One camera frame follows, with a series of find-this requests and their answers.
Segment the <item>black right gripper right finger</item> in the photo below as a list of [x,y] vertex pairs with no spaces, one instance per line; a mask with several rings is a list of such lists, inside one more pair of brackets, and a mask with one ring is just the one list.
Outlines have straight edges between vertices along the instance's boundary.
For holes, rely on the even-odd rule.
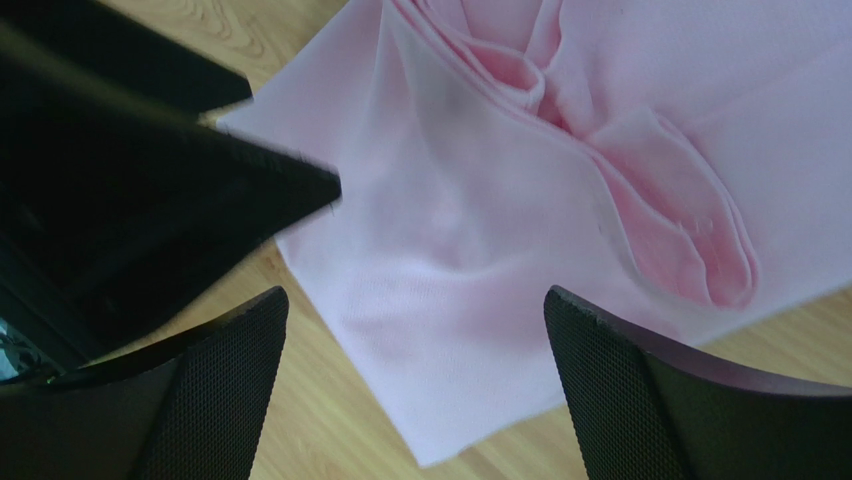
[[592,479],[847,479],[851,391],[734,363],[552,287],[544,318]]

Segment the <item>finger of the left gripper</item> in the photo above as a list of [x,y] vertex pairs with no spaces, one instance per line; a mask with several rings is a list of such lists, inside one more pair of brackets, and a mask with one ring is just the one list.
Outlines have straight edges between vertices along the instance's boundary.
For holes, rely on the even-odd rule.
[[1,30],[1,317],[56,371],[168,323],[339,177]]
[[3,1],[1,18],[73,63],[189,114],[252,95],[244,76],[97,1]]

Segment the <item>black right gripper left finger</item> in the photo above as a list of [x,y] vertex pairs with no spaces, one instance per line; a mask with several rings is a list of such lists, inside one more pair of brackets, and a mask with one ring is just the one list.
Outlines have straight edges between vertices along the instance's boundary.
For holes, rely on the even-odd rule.
[[246,479],[286,338],[271,288],[207,323],[1,389],[5,479]]

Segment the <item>pink t shirt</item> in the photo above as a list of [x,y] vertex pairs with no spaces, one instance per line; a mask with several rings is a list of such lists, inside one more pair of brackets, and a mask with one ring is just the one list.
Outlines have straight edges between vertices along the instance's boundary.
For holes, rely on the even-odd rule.
[[694,345],[851,281],[847,1],[350,1],[218,125],[339,174],[278,247],[423,467],[563,403],[554,285]]

